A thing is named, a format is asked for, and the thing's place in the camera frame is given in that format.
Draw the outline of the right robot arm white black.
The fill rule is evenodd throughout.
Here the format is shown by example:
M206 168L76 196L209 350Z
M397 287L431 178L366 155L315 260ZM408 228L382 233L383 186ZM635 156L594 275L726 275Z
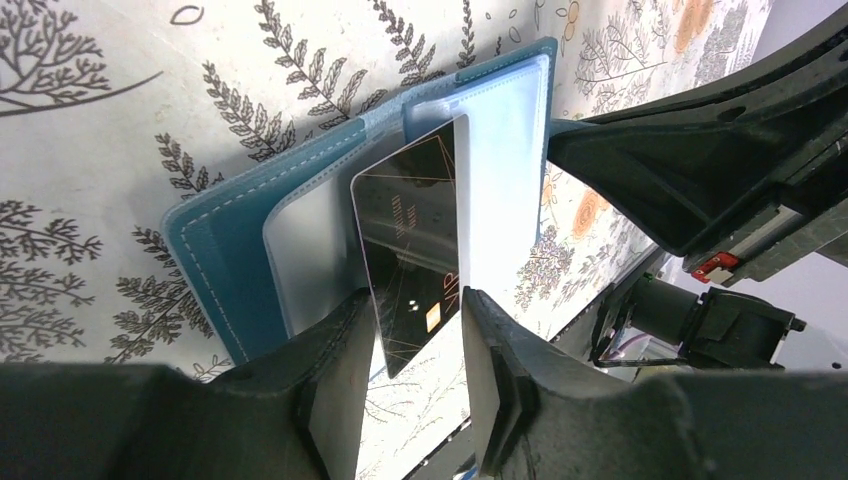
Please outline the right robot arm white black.
M548 153L708 285L638 270L606 290L592 363L612 367L629 326L676 346L676 365L771 369L805 323L731 286L847 232L847 11L724 79L560 131Z

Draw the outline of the blue leather card holder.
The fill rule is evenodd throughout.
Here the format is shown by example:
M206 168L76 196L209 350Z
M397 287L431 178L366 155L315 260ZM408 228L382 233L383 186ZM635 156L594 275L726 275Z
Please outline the blue leather card holder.
M508 286L540 233L557 43L414 86L171 209L166 243L237 365L279 348L365 285L350 184L464 115L460 278Z

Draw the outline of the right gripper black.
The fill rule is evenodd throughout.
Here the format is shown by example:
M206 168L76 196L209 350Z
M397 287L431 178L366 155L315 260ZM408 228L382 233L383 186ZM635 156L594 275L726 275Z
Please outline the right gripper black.
M847 11L692 90L548 142L702 283L763 282L847 233Z

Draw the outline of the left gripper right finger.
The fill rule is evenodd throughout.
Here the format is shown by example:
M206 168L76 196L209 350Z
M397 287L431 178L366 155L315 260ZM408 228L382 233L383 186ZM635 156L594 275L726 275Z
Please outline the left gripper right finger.
M479 471L494 479L843 479L847 377L602 373L466 288L462 337Z

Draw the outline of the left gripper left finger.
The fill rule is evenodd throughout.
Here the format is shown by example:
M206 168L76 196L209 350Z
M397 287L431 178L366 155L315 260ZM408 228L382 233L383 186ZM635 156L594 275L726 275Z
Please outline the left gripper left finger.
M375 343L365 289L211 382L165 365L5 364L5 479L351 479Z

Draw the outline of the black VIP card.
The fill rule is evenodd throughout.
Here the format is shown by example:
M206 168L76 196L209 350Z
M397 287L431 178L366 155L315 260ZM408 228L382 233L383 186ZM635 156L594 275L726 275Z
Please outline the black VIP card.
M456 116L350 184L386 372L400 374L460 306L457 171L468 118Z

